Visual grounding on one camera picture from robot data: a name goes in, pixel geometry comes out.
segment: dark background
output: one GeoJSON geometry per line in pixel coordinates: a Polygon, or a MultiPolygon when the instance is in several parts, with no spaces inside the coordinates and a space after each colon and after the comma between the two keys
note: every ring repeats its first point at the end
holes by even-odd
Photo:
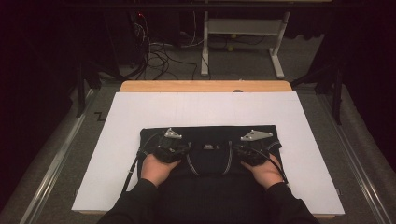
{"type": "MultiPolygon", "coordinates": [[[[292,13],[286,36],[303,34],[309,39],[327,34],[312,64],[311,69],[315,70],[343,55],[351,28],[361,26],[352,39],[355,45],[343,60],[344,83],[378,147],[395,170],[396,27],[392,7],[382,3],[377,2],[376,7],[365,12],[370,20],[359,13],[292,13]]],[[[64,14],[59,5],[49,0],[0,4],[2,209],[38,150],[68,112],[77,70],[82,68],[87,79],[97,79],[100,69],[80,59],[89,59],[117,73],[118,65],[134,63],[131,58],[138,52],[126,13],[64,14]]],[[[203,13],[198,12],[198,31],[202,31],[199,19],[202,17],[203,13]]],[[[180,30],[192,33],[192,17],[186,13],[150,12],[147,18],[153,36],[176,46],[180,30]]]]}

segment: floor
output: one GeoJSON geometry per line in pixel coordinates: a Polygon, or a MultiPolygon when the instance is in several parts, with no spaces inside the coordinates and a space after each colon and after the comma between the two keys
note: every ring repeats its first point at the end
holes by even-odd
{"type": "MultiPolygon", "coordinates": [[[[139,79],[157,77],[161,73],[158,69],[162,70],[161,58],[168,58],[169,67],[159,79],[192,79],[192,76],[193,79],[213,80],[276,79],[267,51],[275,39],[271,36],[241,36],[237,40],[230,39],[224,48],[222,37],[209,39],[210,77],[199,75],[200,46],[182,49],[164,46],[166,51],[163,51],[163,46],[153,45],[149,55],[151,67],[139,79]],[[227,50],[230,45],[233,45],[233,51],[227,50]]],[[[283,41],[279,59],[287,81],[306,74],[321,40],[322,37],[308,41],[297,37],[283,41]]],[[[120,70],[126,74],[130,68],[122,66],[120,70]]],[[[316,95],[314,87],[305,84],[294,90],[300,97],[346,211],[344,216],[321,219],[320,223],[391,223],[396,220],[396,214],[391,213],[396,210],[396,174],[365,128],[347,89],[343,88],[342,125],[336,125],[330,112],[331,96],[316,95]]],[[[97,222],[100,215],[75,213],[71,206],[104,126],[103,119],[119,88],[117,81],[104,81],[99,91],[87,92],[89,104],[79,119],[76,118],[77,102],[74,101],[69,114],[36,156],[2,211],[0,223],[97,222]],[[45,190],[38,191],[43,183],[50,184],[44,185],[45,190]]],[[[75,92],[71,98],[77,99],[75,92]]]]}

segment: black jacket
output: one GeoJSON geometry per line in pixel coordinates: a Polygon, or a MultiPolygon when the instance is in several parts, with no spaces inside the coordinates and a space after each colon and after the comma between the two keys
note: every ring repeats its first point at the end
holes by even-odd
{"type": "MultiPolygon", "coordinates": [[[[99,220],[98,224],[151,223],[153,206],[159,196],[158,190],[151,182],[140,179],[131,191],[120,196],[114,207],[99,220]]],[[[271,204],[269,206],[271,220],[263,220],[262,223],[318,223],[304,202],[296,199],[284,183],[269,188],[265,193],[265,201],[271,204]]]]}

